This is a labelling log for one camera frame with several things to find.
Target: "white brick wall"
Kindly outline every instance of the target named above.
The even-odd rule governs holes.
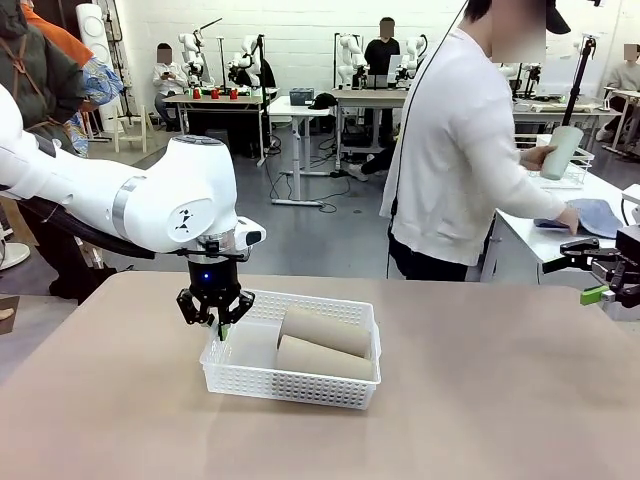
[[[223,17],[205,30],[204,49],[211,74],[221,80],[216,36],[225,37],[225,60],[240,50],[245,35],[266,36],[267,59],[278,85],[287,90],[312,86],[331,88],[333,72],[333,34],[357,33],[365,41],[378,35],[378,22],[384,16],[396,20],[396,38],[404,49],[407,37],[426,34],[436,45],[462,5],[462,0],[117,0],[134,89],[138,101],[153,106],[151,71],[156,46],[167,42],[174,58],[181,60],[180,33]],[[637,19],[638,0],[608,0],[606,7],[594,8],[586,0],[558,0],[573,27],[574,34],[548,38],[551,54],[566,52],[580,39],[580,32],[602,31],[596,56],[607,61],[622,58],[624,43],[640,43]]]

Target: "white wire basket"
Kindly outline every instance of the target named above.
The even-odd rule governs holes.
[[[549,145],[551,141],[551,135],[517,134],[515,138],[521,150]],[[536,185],[545,190],[581,190],[584,188],[584,179],[591,169],[594,159],[595,155],[578,148],[571,158],[567,171],[560,180],[542,178],[539,172],[529,172],[529,176],[531,176]]]
[[[233,325],[226,341],[217,326],[200,357],[212,393],[286,400],[366,410],[380,376],[380,331],[373,306],[368,303],[303,297],[252,290],[256,299],[249,313]],[[276,370],[280,327],[287,308],[297,306],[335,319],[360,325],[371,332],[373,381]]]

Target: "orange jacket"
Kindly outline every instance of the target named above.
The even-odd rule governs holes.
[[[43,18],[35,14],[32,8],[22,4],[22,11],[29,25],[33,25],[39,29],[45,37],[54,43],[60,50],[69,55],[73,60],[84,67],[86,63],[93,57],[93,52],[89,50],[80,40],[71,35],[69,32],[52,23],[47,22]]]

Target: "robot logo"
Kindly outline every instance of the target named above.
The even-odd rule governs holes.
[[[189,210],[182,210],[180,212],[180,215],[183,216],[182,225],[176,227],[176,230],[186,230],[187,233],[189,233],[189,226],[187,225],[187,221],[189,221],[189,219],[192,218],[193,215],[189,212]]]

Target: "person in black shirt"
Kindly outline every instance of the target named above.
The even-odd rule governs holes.
[[[393,38],[395,30],[393,18],[385,17],[380,21],[380,38],[377,38],[367,46],[364,54],[369,64],[369,75],[387,75],[392,55],[400,55],[400,44]],[[373,125],[373,110],[365,111],[365,124]],[[382,111],[382,126],[380,136],[384,143],[392,140],[393,136],[393,110]]]

